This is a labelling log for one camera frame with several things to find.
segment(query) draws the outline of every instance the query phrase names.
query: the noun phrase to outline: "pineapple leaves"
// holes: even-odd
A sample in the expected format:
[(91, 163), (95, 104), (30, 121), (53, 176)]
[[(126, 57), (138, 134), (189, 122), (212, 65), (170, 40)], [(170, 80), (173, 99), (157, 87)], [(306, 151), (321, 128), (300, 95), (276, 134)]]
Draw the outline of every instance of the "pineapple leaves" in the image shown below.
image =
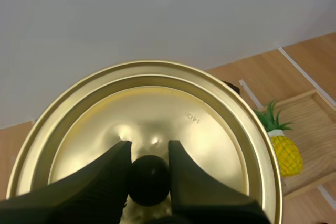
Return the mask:
[(279, 125), (279, 115), (280, 115), (280, 112), (281, 112), (281, 111), (282, 111), (282, 110), (279, 110), (277, 116), (275, 117), (275, 124), (276, 124), (276, 125)]
[(293, 124), (293, 122), (281, 124), (281, 125), (278, 126), (278, 129), (280, 129), (280, 130), (292, 130), (292, 128), (286, 127), (288, 124)]
[(267, 105), (267, 117), (271, 120), (272, 123), (274, 123), (273, 110), (274, 110), (275, 104), (276, 103), (273, 100)]
[(284, 124), (279, 123), (279, 117), (280, 117), (281, 110), (278, 111), (277, 115), (275, 116), (274, 115), (275, 106), (276, 106), (276, 101), (273, 100), (267, 105), (267, 110), (265, 112), (260, 112), (257, 110), (254, 110), (254, 112), (258, 116), (259, 120), (263, 124), (266, 131), (268, 132), (272, 130), (277, 130), (277, 129), (292, 130), (292, 128), (287, 127), (287, 125), (293, 124), (292, 122), (288, 122)]

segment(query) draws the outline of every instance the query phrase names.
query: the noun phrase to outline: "wooden tray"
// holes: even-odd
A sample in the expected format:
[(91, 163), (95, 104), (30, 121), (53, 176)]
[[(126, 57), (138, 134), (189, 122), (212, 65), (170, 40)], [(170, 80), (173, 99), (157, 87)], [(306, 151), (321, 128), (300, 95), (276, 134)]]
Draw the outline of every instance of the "wooden tray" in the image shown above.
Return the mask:
[(295, 122), (293, 131), (285, 135), (296, 143), (303, 158), (303, 173), (285, 178), (286, 195), (336, 170), (336, 109), (318, 90), (312, 90), (279, 102), (278, 110), (283, 110), (280, 122)]

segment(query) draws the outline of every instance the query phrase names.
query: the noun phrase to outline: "yellow pineapple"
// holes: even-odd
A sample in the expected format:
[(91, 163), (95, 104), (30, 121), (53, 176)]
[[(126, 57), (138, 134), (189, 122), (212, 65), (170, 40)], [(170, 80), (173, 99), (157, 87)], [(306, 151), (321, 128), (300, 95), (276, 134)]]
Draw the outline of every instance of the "yellow pineapple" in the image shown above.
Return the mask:
[(255, 111), (255, 113), (272, 141), (282, 176), (292, 176), (302, 173), (303, 160), (300, 151), (295, 143), (284, 135), (284, 130), (292, 130), (290, 127), (287, 127), (292, 122), (279, 124), (280, 111), (274, 117), (275, 105), (275, 102), (270, 102), (266, 112)]

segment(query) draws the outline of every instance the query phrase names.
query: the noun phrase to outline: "black ball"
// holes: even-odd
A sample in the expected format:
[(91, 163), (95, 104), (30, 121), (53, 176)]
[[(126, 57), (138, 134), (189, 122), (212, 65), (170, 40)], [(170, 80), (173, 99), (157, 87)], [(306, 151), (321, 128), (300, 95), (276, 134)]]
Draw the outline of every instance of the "black ball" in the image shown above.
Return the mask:
[(131, 198), (140, 205), (162, 202), (170, 190), (168, 164), (154, 155), (138, 158), (128, 173), (128, 188)]

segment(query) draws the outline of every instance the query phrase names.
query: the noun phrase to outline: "metal lid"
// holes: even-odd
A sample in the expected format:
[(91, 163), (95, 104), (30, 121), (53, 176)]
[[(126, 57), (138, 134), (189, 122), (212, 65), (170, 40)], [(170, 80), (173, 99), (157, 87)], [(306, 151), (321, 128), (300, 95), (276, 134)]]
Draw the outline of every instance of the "metal lid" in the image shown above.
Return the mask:
[(213, 76), (167, 61), (112, 66), (64, 92), (28, 135), (7, 198), (76, 172), (120, 140), (133, 143), (133, 161), (167, 160), (168, 141), (180, 140), (204, 171), (256, 198), (281, 223), (276, 156), (253, 111)]

